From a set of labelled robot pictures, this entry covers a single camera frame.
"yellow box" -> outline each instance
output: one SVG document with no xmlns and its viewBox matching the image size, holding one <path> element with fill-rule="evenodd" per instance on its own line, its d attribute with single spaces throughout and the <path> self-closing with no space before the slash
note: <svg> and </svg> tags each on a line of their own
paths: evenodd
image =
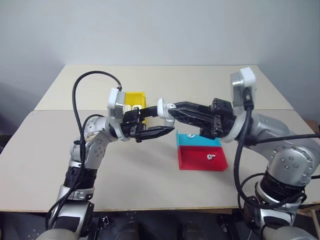
<svg viewBox="0 0 320 240">
<path fill-rule="evenodd" d="M 145 93 L 143 91 L 141 91 L 141 92 L 126 92 L 124 104 L 130 105 L 131 107 L 133 107 L 134 105 L 141 105 L 142 108 L 144 109 L 147 106 Z"/>
</svg>

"table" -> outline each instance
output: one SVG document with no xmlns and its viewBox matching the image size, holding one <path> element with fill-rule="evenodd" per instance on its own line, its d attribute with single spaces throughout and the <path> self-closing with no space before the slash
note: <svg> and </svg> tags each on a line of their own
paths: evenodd
<svg viewBox="0 0 320 240">
<path fill-rule="evenodd" d="M 111 72 L 115 75 L 122 74 L 119 78 L 122 80 L 124 91 L 145 91 L 149 106 L 157 102 L 161 92 L 163 92 L 162 97 L 172 102 L 188 100 L 208 105 L 213 97 L 217 97 L 215 94 L 222 99 L 231 99 L 230 95 L 229 98 L 227 97 L 230 94 L 230 88 L 227 88 L 226 84 L 226 82 L 229 84 L 227 77 L 221 77 L 223 79 L 219 85 L 221 91 L 214 89 L 214 93 L 207 96 L 198 91 L 191 94 L 194 89 L 190 88 L 195 85 L 194 82 L 186 83 L 183 87 L 174 83 L 171 85 L 172 89 L 168 86 L 164 87 L 168 80 L 156 82 L 152 86 L 146 77 L 141 77 L 142 73 L 138 74 L 135 68 L 141 71 L 149 69 L 145 70 L 148 73 L 145 75 L 155 75 L 156 79 L 159 79 L 157 74 L 162 73 L 166 68 L 172 68 L 171 71 L 167 71 L 168 79 L 173 79 L 174 75 L 180 74 L 179 70 L 184 70 L 184 73 L 188 73 L 186 78 L 192 76 L 189 79 L 195 78 L 197 74 L 203 76 L 196 81 L 199 86 L 203 86 L 205 82 L 202 80 L 209 84 L 210 72 L 224 76 L 227 72 L 228 74 L 231 73 L 230 71 L 236 72 L 241 67 L 66 66 L 36 110 L 26 117 L 0 155 L 0 181 L 7 183 L 2 184 L 5 197 L 0 201 L 0 211 L 46 212 L 56 200 L 68 168 L 70 145 L 79 135 L 71 103 L 68 103 L 71 98 L 68 98 L 74 79 L 81 73 L 92 69 L 111 68 Z M 194 72 L 188 70 L 189 68 L 194 68 Z M 256 75 L 257 73 L 262 75 L 258 68 L 254 67 L 253 70 Z M 141 80 L 143 84 L 134 84 L 132 80 L 125 77 L 126 75 L 132 76 L 134 80 L 143 79 Z M 108 114 L 105 111 L 109 95 L 106 89 L 114 83 L 100 77 L 96 75 L 87 81 L 84 80 L 82 87 L 79 87 L 77 96 L 82 121 L 90 114 L 105 116 Z M 219 83 L 216 77 L 212 79 L 215 84 Z M 261 80 L 262 83 L 259 79 L 257 79 L 257 87 L 264 86 L 264 91 L 258 88 L 256 106 L 260 110 L 255 111 L 285 122 L 297 134 L 311 133 L 311 129 L 291 109 L 289 103 L 269 80 L 267 78 Z M 91 82 L 97 84 L 105 82 L 107 85 L 90 88 L 86 84 Z M 210 92 L 207 88 L 203 88 L 203 91 L 206 94 Z M 149 126 L 162 125 L 163 120 L 151 118 L 147 123 Z M 196 127 L 179 122 L 175 126 L 180 133 L 199 132 Z M 142 143 L 136 143 L 133 139 L 129 142 L 110 143 L 95 182 L 96 189 L 92 199 L 95 203 L 95 211 L 236 208 L 237 192 L 233 179 L 236 146 L 236 142 L 222 143 L 229 167 L 224 172 L 214 172 L 179 170 L 175 132 Z M 266 165 L 266 159 L 258 153 L 244 149 L 240 176 L 244 179 L 251 174 L 264 172 Z M 315 175 L 317 174 L 320 174 L 319 168 L 315 172 Z M 252 190 L 252 187 L 251 182 L 245 190 L 247 191 L 248 188 Z M 313 180 L 307 186 L 306 203 L 320 202 L 319 189 L 320 181 L 318 180 Z"/>
</svg>

